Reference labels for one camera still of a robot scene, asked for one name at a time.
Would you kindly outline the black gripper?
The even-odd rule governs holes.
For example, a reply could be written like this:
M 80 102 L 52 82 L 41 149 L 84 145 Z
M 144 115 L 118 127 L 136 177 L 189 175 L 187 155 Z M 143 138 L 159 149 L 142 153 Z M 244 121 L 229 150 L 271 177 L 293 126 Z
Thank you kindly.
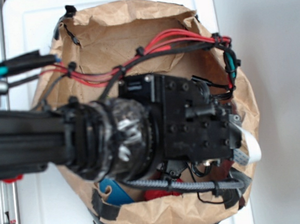
M 201 163 L 231 159 L 242 134 L 233 125 L 232 107 L 220 104 L 206 82 L 164 77 L 166 158 Z

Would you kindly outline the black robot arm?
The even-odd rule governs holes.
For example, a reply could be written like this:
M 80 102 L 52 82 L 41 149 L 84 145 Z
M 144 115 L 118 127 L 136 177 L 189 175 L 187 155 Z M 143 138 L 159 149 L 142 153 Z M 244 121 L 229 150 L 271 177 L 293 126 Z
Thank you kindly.
M 203 79 L 159 74 L 123 78 L 116 98 L 56 110 L 0 111 L 0 180 L 62 165 L 84 180 L 151 176 L 169 160 L 230 159 L 239 116 Z

